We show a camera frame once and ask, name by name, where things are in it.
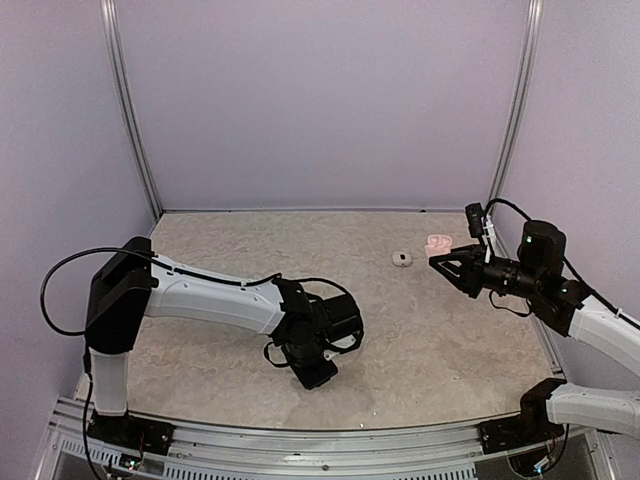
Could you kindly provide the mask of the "pink round case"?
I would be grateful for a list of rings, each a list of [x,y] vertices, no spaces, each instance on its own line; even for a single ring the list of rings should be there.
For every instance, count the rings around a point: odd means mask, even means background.
[[[445,234],[431,234],[427,237],[425,254],[428,258],[447,255],[453,247],[453,239]]]

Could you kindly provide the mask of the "white earbud charging case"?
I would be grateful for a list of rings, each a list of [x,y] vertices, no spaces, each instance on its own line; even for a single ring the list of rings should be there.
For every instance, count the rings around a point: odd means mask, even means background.
[[[413,261],[410,254],[405,252],[394,252],[392,254],[392,263],[396,267],[409,267]]]

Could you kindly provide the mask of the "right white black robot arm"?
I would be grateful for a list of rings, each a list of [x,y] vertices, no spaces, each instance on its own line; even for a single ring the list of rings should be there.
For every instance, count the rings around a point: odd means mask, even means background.
[[[608,306],[593,289],[563,275],[566,236],[553,224],[528,220],[514,260],[492,255],[480,243],[433,256],[430,266],[459,291],[482,290],[525,300],[531,313],[559,335],[587,344],[629,371],[639,371],[639,322]],[[639,395],[581,387],[549,378],[520,399],[511,433],[523,444],[559,435],[563,425],[639,436]]]

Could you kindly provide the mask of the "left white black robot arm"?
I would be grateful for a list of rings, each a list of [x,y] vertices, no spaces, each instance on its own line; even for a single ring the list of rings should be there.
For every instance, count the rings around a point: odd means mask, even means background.
[[[140,434],[128,413],[128,356],[146,317],[199,320],[269,338],[307,390],[337,373],[333,361],[360,348],[364,322],[354,297],[342,289],[324,299],[303,280],[274,274],[260,280],[219,275],[156,254],[134,237],[91,280],[85,344],[94,406],[102,430],[121,445]]]

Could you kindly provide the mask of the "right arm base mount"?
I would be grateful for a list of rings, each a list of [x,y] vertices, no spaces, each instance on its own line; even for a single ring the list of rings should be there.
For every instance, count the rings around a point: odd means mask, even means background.
[[[566,383],[563,379],[547,378],[522,395],[517,414],[479,423],[483,453],[504,452],[564,435],[564,426],[549,420],[546,402]]]

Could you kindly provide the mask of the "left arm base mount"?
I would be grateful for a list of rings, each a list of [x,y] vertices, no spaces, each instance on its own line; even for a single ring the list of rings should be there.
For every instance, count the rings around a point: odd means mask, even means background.
[[[88,425],[88,436],[105,443],[138,451],[167,456],[175,426],[168,422],[151,420],[125,413],[123,416],[105,416],[93,413]]]

